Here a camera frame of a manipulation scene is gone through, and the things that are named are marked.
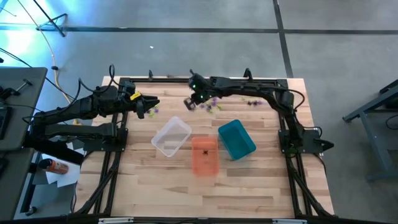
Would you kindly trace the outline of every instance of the wooden table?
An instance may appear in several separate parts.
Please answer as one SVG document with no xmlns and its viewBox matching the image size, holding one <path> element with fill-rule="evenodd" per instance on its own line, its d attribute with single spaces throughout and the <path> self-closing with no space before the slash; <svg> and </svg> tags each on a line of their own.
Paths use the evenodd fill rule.
<svg viewBox="0 0 398 224">
<path fill-rule="evenodd" d="M 103 85 L 108 82 L 109 77 L 104 77 Z M 288 84 L 289 88 L 302 92 L 307 98 L 303 79 L 291 78 Z M 112 216 L 294 216 L 285 158 L 279 149 L 279 120 L 267 103 L 253 107 L 248 106 L 242 96 L 230 96 L 218 101 L 222 105 L 221 111 L 209 114 L 198 108 L 191 112 L 183 104 L 183 100 L 192 93 L 187 84 L 136 83 L 136 86 L 142 94 L 159 97 L 159 113 L 142 120 L 136 114 L 129 113 L 129 136 L 119 166 Z M 295 103 L 300 100 L 301 97 L 295 94 Z M 239 119 L 257 149 L 238 161 L 232 161 L 219 141 L 220 173 L 216 177 L 195 177 L 191 169 L 191 138 L 170 158 L 150 143 L 156 132 L 173 116 L 178 116 L 192 127 L 192 137 L 217 136 L 218 127 Z M 297 116 L 304 126 L 313 126 L 308 100 L 298 109 Z M 94 119 L 93 125 L 107 122 L 111 122 L 111 116 L 99 116 Z M 94 152 L 82 165 L 75 210 L 83 205 L 98 185 L 103 156 L 103 152 Z M 321 162 L 311 154 L 303 154 L 303 164 L 309 189 L 324 208 L 333 213 Z M 297 192 L 300 208 L 304 211 L 301 190 Z"/>
</svg>

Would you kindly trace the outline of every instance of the yellow cable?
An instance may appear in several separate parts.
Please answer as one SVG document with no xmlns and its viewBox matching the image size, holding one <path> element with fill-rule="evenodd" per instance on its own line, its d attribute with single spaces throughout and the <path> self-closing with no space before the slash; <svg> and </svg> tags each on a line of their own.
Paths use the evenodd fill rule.
<svg viewBox="0 0 398 224">
<path fill-rule="evenodd" d="M 53 65 L 53 66 L 56 66 L 56 65 L 55 65 L 55 56 L 54 56 L 54 52 L 52 51 L 51 45 L 50 45 L 49 41 L 47 40 L 46 36 L 44 35 L 42 29 L 39 27 L 39 25 L 37 25 L 36 21 L 33 19 L 33 17 L 30 15 L 30 13 L 26 10 L 26 8 L 24 7 L 24 5 L 23 5 L 19 0 L 18 0 L 18 2 L 19 2 L 19 4 L 22 6 L 22 8 L 25 10 L 25 12 L 27 13 L 27 15 L 30 17 L 30 19 L 33 21 L 33 23 L 36 25 L 36 27 L 38 28 L 38 30 L 42 33 L 42 35 L 43 35 L 43 37 L 44 37 L 44 39 L 45 39 L 47 45 L 49 46 L 50 51 L 51 51 L 52 65 Z M 54 70 L 54 69 L 53 69 L 53 71 L 54 71 L 55 85 L 56 85 L 59 89 L 61 89 L 61 90 L 63 91 L 63 89 L 61 88 L 60 84 L 58 83 L 58 72 L 57 72 L 56 70 Z M 69 97 L 68 97 L 66 94 L 62 93 L 62 95 L 67 99 L 67 101 L 68 101 L 69 103 L 72 102 L 71 99 L 69 99 Z M 74 119 L 74 120 L 73 120 L 73 124 L 74 124 L 74 125 L 79 125 L 80 123 L 78 122 L 77 119 Z"/>
</svg>

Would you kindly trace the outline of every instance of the blue bin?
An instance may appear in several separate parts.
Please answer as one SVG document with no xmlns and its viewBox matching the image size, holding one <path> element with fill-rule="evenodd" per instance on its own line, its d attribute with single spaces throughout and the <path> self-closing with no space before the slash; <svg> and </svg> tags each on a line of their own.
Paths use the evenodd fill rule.
<svg viewBox="0 0 398 224">
<path fill-rule="evenodd" d="M 239 120 L 233 120 L 219 127 L 218 134 L 233 160 L 256 150 L 256 145 Z"/>
</svg>

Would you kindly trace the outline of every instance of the orange plastic container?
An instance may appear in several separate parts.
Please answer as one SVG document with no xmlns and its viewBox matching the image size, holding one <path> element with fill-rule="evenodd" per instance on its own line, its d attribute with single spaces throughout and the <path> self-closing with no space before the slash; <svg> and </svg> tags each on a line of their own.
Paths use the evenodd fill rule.
<svg viewBox="0 0 398 224">
<path fill-rule="evenodd" d="M 218 174 L 218 141 L 216 137 L 192 138 L 192 171 L 197 176 Z"/>
</svg>

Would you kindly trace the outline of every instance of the spray can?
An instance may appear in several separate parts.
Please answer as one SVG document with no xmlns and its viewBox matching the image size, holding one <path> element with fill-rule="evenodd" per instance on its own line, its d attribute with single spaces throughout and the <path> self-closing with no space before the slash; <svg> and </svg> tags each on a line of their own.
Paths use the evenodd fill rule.
<svg viewBox="0 0 398 224">
<path fill-rule="evenodd" d="M 44 171 L 53 172 L 56 174 L 66 174 L 69 170 L 68 165 L 53 159 L 43 159 L 39 162 L 39 164 L 37 164 L 37 166 Z"/>
</svg>

